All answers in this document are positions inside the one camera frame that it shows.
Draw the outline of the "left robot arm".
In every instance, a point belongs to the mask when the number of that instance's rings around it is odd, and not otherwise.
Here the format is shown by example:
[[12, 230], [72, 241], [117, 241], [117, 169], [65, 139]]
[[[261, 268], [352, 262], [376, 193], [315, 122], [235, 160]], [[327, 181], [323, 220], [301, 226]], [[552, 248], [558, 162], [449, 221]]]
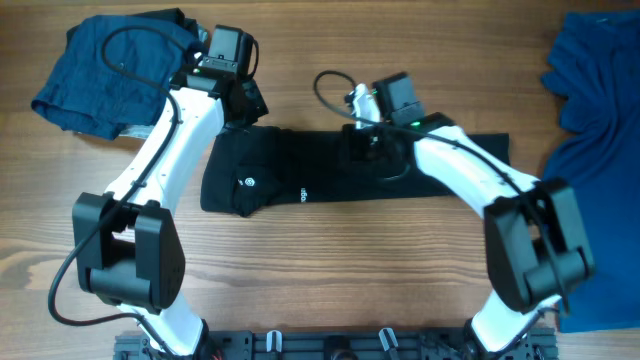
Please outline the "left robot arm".
[[216, 26], [208, 53], [159, 89], [166, 104], [127, 169], [103, 194], [83, 193], [74, 204], [75, 247], [66, 262], [76, 264], [83, 291], [145, 331], [150, 359], [222, 356], [180, 291], [186, 261], [173, 216], [213, 139], [267, 114], [254, 80], [258, 59], [250, 34]]

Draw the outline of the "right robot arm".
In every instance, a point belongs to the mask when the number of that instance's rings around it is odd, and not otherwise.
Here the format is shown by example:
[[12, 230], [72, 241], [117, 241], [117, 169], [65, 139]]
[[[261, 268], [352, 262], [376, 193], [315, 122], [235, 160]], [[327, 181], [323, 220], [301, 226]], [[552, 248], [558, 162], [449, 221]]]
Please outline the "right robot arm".
[[575, 193], [561, 178], [540, 180], [482, 149], [452, 119], [427, 114], [405, 73], [344, 98], [358, 130], [408, 135], [415, 164], [482, 219], [492, 291], [465, 326], [467, 359], [497, 359], [520, 345], [545, 313], [568, 309], [568, 295], [596, 265]]

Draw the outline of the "black t-shirt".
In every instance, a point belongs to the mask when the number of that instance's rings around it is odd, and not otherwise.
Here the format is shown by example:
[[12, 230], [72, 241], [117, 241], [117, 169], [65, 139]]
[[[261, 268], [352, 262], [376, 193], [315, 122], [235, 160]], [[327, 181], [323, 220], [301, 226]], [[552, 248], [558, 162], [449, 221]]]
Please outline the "black t-shirt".
[[386, 133], [367, 158], [362, 135], [254, 126], [215, 140], [201, 186], [206, 212], [248, 217], [263, 207], [449, 195], [416, 166], [410, 140]]

